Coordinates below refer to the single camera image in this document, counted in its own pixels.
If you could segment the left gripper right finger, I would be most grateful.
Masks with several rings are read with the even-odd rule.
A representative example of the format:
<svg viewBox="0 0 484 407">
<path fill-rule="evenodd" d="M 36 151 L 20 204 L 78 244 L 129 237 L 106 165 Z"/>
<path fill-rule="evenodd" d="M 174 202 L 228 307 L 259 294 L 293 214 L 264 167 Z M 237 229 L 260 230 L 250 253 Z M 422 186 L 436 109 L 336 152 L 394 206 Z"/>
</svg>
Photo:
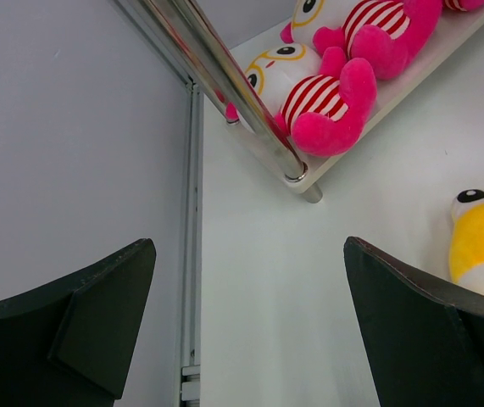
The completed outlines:
<svg viewBox="0 0 484 407">
<path fill-rule="evenodd" d="M 484 406 L 484 296 L 359 237 L 344 263 L 382 406 Z"/>
</svg>

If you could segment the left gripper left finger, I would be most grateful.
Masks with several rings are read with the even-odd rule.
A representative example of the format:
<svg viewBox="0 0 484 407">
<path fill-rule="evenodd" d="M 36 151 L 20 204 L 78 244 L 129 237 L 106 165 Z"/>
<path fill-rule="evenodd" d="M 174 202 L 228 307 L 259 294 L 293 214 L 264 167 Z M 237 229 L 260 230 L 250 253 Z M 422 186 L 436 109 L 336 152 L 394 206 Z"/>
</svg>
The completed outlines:
<svg viewBox="0 0 484 407">
<path fill-rule="evenodd" d="M 140 239 L 0 301 L 0 406 L 111 406 L 121 399 L 153 279 Z"/>
</svg>

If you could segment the pink plush with glasses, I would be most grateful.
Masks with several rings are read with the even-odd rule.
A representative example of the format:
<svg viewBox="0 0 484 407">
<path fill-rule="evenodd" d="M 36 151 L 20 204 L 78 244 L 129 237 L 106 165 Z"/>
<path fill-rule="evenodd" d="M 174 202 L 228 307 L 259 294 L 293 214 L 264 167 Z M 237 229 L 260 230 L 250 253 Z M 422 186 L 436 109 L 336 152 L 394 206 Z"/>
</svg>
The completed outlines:
<svg viewBox="0 0 484 407">
<path fill-rule="evenodd" d="M 484 6 L 484 0 L 442 0 L 442 5 L 455 12 L 471 12 Z"/>
</svg>

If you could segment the pink plush shelf left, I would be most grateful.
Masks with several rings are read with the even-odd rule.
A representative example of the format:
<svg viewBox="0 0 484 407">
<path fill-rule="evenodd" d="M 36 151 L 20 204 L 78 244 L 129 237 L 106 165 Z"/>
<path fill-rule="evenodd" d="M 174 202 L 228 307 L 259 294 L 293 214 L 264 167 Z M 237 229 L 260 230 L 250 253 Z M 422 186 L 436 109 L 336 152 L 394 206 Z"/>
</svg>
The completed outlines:
<svg viewBox="0 0 484 407">
<path fill-rule="evenodd" d="M 323 56 L 301 43 L 271 48 L 244 70 L 284 135 L 303 153 L 328 158 L 360 138 L 377 97 L 376 76 L 339 47 Z"/>
</svg>

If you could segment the pink plush shelf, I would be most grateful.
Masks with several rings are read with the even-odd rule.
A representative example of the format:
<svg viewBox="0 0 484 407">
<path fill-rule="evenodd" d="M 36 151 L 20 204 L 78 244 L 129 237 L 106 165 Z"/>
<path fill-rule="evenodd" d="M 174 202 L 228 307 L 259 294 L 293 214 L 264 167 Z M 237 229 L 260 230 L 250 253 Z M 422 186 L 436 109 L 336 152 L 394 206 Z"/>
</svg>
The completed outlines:
<svg viewBox="0 0 484 407">
<path fill-rule="evenodd" d="M 328 158 L 360 138 L 377 97 L 376 76 L 339 47 L 323 56 L 301 43 L 271 48 L 244 70 L 284 135 L 303 153 Z"/>
<path fill-rule="evenodd" d="M 377 79 L 391 80 L 426 45 L 441 12 L 442 3 L 433 0 L 299 1 L 280 38 L 319 55 L 340 47 L 349 59 L 367 60 Z"/>
</svg>

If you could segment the white two-tier shelf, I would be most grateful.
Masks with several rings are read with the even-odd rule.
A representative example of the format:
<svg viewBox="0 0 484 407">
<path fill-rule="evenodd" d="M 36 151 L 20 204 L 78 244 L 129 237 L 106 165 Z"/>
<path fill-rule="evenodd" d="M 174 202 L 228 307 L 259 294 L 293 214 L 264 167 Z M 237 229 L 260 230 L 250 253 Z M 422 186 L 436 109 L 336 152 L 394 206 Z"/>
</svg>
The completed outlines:
<svg viewBox="0 0 484 407">
<path fill-rule="evenodd" d="M 194 1 L 120 9 L 185 84 L 192 132 L 209 100 L 307 201 L 318 180 L 484 25 L 484 1 L 299 1 L 241 68 Z"/>
</svg>

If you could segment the yellow frog plush front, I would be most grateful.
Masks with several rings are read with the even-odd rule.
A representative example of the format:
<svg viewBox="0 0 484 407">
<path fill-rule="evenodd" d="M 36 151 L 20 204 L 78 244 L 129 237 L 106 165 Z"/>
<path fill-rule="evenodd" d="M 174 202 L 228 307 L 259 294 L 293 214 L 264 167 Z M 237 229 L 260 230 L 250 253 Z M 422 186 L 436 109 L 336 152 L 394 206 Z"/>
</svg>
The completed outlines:
<svg viewBox="0 0 484 407">
<path fill-rule="evenodd" d="M 451 281 L 484 295 L 484 190 L 458 193 L 452 204 L 453 230 L 448 253 Z"/>
</svg>

